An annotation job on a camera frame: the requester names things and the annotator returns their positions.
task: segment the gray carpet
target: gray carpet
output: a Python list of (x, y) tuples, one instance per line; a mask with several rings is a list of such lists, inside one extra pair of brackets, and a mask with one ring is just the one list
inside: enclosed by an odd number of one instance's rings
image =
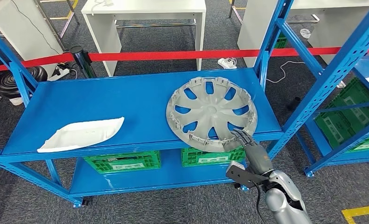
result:
[[(67, 46), (82, 45), (96, 52), (92, 37), (81, 15), (85, 0), (80, 0), (76, 12), (81, 21), (73, 22), (64, 41)], [(238, 20), (227, 18), (228, 0), (206, 0), (207, 16), (204, 49), (237, 49), (240, 30)], [(245, 1), (237, 0), (238, 7)], [(51, 17), (66, 16), (65, 3), (43, 3)], [(126, 21), (126, 24), (141, 21)], [(62, 30), (64, 21), (54, 21)], [(294, 26), (298, 33), (303, 26)], [(193, 30), (181, 28), (144, 28), (119, 31), (123, 52), (193, 50)], [(300, 61), (297, 57), (272, 58), (268, 77), (277, 80), (284, 62)], [(101, 63), (93, 63), (98, 76), (106, 75)], [(238, 59), (238, 67), (244, 67)], [(195, 60), (119, 62), (115, 75), (146, 74), (195, 70)], [(204, 60), (203, 70), (219, 69), (216, 60)], [(285, 105), (294, 97), (303, 97), (314, 82), (314, 77), (303, 64), (288, 64), (286, 79), (277, 84), (267, 83), (266, 94), (281, 124), (290, 113)], [(0, 148), (3, 148), (23, 106), (12, 106), (7, 99), (0, 101)], [(307, 142), (312, 146), (309, 137)], [(57, 160), (57, 167), (65, 187), (69, 187), (75, 160)], [(369, 163), (326, 167), (314, 178), (302, 172), (308, 164), (296, 139), (292, 139), (273, 161), (276, 168), (290, 174), (300, 189), (307, 211), (315, 224), (346, 223), (341, 210), (369, 205)], [(45, 162), (28, 162), (26, 165), (48, 176)], [(0, 172), (0, 223), (1, 224), (170, 224), (170, 223), (261, 223), (255, 210), (256, 190), (242, 192), (232, 184), (157, 190), (139, 193), (95, 196), (87, 208), (73, 209), (71, 203), (28, 183), (7, 172)], [(275, 223), (265, 203), (260, 204), (267, 223)], [(369, 215), (355, 218), (356, 224), (369, 224)]]

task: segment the black cable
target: black cable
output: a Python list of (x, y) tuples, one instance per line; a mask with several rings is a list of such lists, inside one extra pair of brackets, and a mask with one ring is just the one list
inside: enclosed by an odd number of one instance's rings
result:
[(261, 212), (260, 212), (260, 198), (261, 198), (261, 192), (260, 192), (260, 187), (258, 186), (258, 184), (256, 184), (254, 181), (252, 180), (249, 180), (250, 182), (252, 182), (254, 184), (254, 186), (256, 187), (257, 189), (257, 202), (256, 202), (256, 210), (257, 210), (257, 213), (258, 215), (260, 216), (261, 220), (263, 221), (264, 224), (267, 224), (263, 218), (263, 216), (261, 215)]
[(50, 45), (50, 43), (48, 43), (48, 41), (47, 41), (47, 39), (46, 39), (46, 37), (44, 36), (44, 34), (39, 30), (39, 28), (37, 28), (37, 26), (36, 25), (34, 25), (33, 24), (33, 22), (30, 20), (30, 18), (29, 17), (27, 17), (24, 13), (22, 13), (21, 11), (20, 11), (20, 9), (18, 8), (18, 5), (13, 1), (13, 0), (11, 0), (13, 3), (14, 3), (14, 5), (15, 5), (15, 7), (17, 8), (17, 10), (18, 10), (18, 12), (19, 13), (21, 13), (23, 16), (25, 16), (28, 20), (29, 20), (29, 22), (37, 29), (37, 31), (39, 31), (39, 33), (43, 36), (43, 38), (44, 38), (44, 40), (46, 41), (46, 43), (49, 45), (49, 48), (51, 48), (52, 50), (54, 50), (57, 54), (59, 54), (58, 53), (58, 51), (57, 50), (55, 50), (54, 48), (52, 48), (51, 47), (51, 45)]

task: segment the robotic hand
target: robotic hand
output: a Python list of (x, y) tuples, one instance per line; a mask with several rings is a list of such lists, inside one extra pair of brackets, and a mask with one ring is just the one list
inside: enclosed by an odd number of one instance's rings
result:
[(267, 151), (245, 131), (234, 129), (231, 132), (243, 145), (248, 158), (249, 170), (238, 162), (232, 161), (227, 169), (226, 176), (248, 188), (259, 185), (265, 192), (265, 201), (278, 224), (312, 224), (305, 210), (301, 194), (288, 175), (274, 170)]

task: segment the gray wheel cover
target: gray wheel cover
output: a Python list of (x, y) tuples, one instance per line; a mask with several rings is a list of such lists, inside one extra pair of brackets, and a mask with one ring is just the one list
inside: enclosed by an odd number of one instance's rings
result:
[[(207, 82), (213, 84), (212, 94), (206, 91)], [(235, 89), (235, 95), (227, 100), (225, 96), (231, 88)], [(185, 89), (190, 89), (196, 99), (190, 99)], [(181, 113), (175, 106), (190, 110)], [(233, 111), (246, 106), (249, 110), (244, 114), (237, 115)], [(253, 135), (257, 126), (257, 111), (248, 92), (228, 79), (197, 77), (175, 90), (167, 105), (167, 121), (172, 131), (188, 145), (206, 152), (226, 152), (239, 146), (228, 129), (228, 122), (243, 127)], [(183, 127), (195, 121), (196, 128), (185, 133)], [(215, 129), (218, 139), (208, 137), (211, 128)]]

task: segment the white table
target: white table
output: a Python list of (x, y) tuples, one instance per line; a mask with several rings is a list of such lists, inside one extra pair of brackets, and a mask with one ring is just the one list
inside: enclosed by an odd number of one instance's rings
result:
[[(112, 6), (104, 3), (95, 6), (94, 0), (88, 0), (81, 10), (99, 53), (121, 51), (115, 20), (195, 19), (195, 50), (202, 50), (204, 0), (113, 0), (113, 3)], [(197, 59), (198, 70), (201, 70), (201, 63), (202, 60)], [(103, 64), (107, 74), (113, 76), (117, 61), (103, 61)]]
[[(45, 22), (33, 0), (14, 0), (19, 10), (24, 13), (43, 35), (20, 14), (11, 0), (0, 0), (0, 32), (18, 52), (23, 60), (57, 55), (63, 51)], [(56, 64), (43, 65), (48, 77), (52, 76)]]
[[(248, 0), (238, 38), (240, 49), (260, 49), (278, 0)], [(313, 47), (342, 46), (369, 11), (369, 0), (295, 0), (289, 15), (316, 14), (320, 21), (309, 38)], [(329, 63), (334, 55), (321, 56)], [(253, 67), (256, 57), (245, 58)]]

